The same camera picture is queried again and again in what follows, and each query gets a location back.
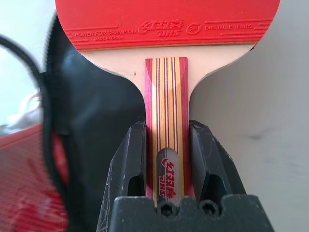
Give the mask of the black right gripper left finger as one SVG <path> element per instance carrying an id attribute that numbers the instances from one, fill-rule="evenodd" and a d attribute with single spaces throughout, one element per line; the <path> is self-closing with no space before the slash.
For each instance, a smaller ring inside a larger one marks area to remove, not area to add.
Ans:
<path id="1" fill-rule="evenodd" d="M 129 128 L 114 154 L 109 166 L 96 231 L 108 231 L 114 200 L 117 197 L 145 196 L 145 141 L 145 122 L 139 121 Z"/>

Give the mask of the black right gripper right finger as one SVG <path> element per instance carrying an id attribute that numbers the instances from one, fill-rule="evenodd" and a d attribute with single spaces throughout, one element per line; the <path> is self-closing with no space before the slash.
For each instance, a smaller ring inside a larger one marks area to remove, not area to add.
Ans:
<path id="1" fill-rule="evenodd" d="M 246 194 L 236 166 L 210 128 L 189 124 L 190 161 L 197 201 L 220 201 L 225 195 Z"/>

